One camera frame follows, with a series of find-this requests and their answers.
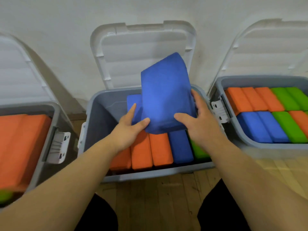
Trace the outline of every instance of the wooden floor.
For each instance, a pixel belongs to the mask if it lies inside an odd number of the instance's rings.
[[[73,121],[79,133],[84,121]],[[308,198],[308,157],[256,162]],[[116,211],[119,230],[200,230],[197,213],[219,181],[216,168],[188,174],[101,184],[97,194]]]

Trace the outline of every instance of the hand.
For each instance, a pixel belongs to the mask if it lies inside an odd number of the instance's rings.
[[[131,107],[127,114],[121,117],[119,123],[109,135],[118,152],[132,145],[137,135],[150,123],[150,119],[145,118],[132,126],[135,109],[136,104]]]
[[[187,127],[190,138],[197,145],[210,153],[213,147],[225,143],[228,139],[202,97],[194,90],[191,92],[198,108],[198,117],[193,118],[186,113],[176,113],[174,118]]]

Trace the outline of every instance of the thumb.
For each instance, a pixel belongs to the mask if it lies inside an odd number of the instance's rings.
[[[144,128],[146,128],[148,126],[148,124],[150,123],[150,119],[149,118],[145,118],[142,121],[138,122],[137,124],[134,124],[132,127],[134,129],[134,131],[138,133],[140,133]]]
[[[191,122],[194,121],[195,118],[192,116],[189,116],[187,113],[176,113],[174,115],[174,118],[183,123],[187,128],[191,125]]]

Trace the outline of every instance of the leg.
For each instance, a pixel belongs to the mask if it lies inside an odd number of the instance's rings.
[[[202,230],[250,230],[222,179],[204,199],[198,212]]]
[[[94,194],[91,199],[75,231],[92,229],[118,230],[118,218],[116,213],[111,206],[97,194]]]

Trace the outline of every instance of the white wall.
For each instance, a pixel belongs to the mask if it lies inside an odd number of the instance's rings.
[[[99,25],[190,22],[197,44],[189,76],[207,92],[240,30],[266,18],[308,20],[307,10],[308,0],[0,0],[0,30],[31,47],[86,107],[105,89],[90,49]]]

